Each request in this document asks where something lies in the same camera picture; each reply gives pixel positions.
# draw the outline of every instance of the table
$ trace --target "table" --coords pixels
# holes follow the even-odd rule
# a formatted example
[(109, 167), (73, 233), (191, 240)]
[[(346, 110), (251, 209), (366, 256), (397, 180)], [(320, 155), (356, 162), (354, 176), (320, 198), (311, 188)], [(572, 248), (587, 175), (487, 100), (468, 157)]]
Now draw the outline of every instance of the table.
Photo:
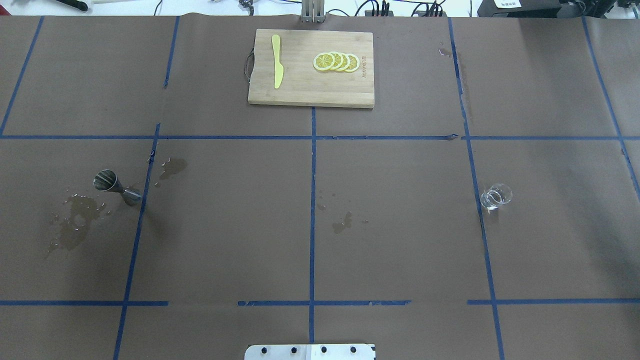
[[(637, 359), (638, 27), (2, 19), (0, 357)], [(257, 28), (373, 32), (374, 109), (249, 105)]]

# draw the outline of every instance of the clear glass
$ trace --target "clear glass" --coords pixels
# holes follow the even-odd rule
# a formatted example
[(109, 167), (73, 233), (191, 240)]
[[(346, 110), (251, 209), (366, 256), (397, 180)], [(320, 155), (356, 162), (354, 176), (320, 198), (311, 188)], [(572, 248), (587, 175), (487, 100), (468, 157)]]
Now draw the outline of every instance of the clear glass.
[(509, 204), (513, 198), (511, 188), (505, 184), (497, 183), (491, 185), (489, 190), (480, 195), (480, 203), (487, 210), (495, 210), (505, 204)]

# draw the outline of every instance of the metal jigger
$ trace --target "metal jigger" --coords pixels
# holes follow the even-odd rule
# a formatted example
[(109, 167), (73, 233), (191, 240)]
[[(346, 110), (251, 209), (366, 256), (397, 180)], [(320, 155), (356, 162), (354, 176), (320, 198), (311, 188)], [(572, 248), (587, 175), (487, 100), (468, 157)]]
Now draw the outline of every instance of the metal jigger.
[(123, 188), (118, 176), (111, 170), (103, 170), (93, 178), (93, 187), (102, 192), (115, 192), (122, 196), (127, 205), (135, 205), (142, 200), (137, 189)]

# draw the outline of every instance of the water spill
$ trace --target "water spill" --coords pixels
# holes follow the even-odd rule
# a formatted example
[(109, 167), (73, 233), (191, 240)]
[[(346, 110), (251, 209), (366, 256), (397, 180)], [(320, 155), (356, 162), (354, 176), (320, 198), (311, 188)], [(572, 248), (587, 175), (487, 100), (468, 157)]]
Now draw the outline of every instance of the water spill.
[(338, 222), (338, 223), (333, 223), (333, 233), (334, 234), (340, 234), (343, 230), (351, 227), (351, 212), (349, 211), (347, 213), (347, 215), (344, 215), (344, 220), (342, 222)]
[(446, 57), (448, 57), (448, 58), (451, 58), (451, 53), (450, 53), (448, 50), (445, 50), (445, 49), (439, 48), (439, 49), (438, 49), (438, 52), (439, 52), (439, 53), (440, 53), (440, 55), (442, 55), (442, 56), (446, 56)]
[[(85, 241), (91, 223), (100, 218), (100, 213), (106, 207), (104, 203), (98, 205), (95, 199), (78, 194), (70, 196), (64, 204), (68, 202), (71, 203), (71, 211), (58, 225), (58, 233), (49, 243), (47, 256), (56, 249), (71, 251)], [(58, 221), (59, 216), (54, 215), (54, 219)]]
[(169, 158), (166, 163), (162, 164), (162, 174), (160, 174), (160, 180), (166, 180), (171, 175), (178, 174), (187, 167), (187, 161), (185, 159)]

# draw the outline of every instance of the black device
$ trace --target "black device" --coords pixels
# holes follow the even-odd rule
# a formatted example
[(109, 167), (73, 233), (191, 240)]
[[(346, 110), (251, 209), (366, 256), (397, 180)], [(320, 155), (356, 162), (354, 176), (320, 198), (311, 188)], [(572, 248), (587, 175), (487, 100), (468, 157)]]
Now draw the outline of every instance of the black device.
[[(513, 0), (497, 0), (499, 4), (515, 3)], [(483, 0), (478, 8), (480, 17), (556, 17), (561, 9), (559, 0), (520, 0), (518, 8), (499, 8), (495, 0)]]
[(78, 1), (78, 0), (58, 0), (58, 1), (63, 4), (67, 4), (69, 6), (73, 6), (74, 8), (82, 12), (89, 10), (89, 7), (86, 5), (86, 3), (83, 3), (82, 1)]

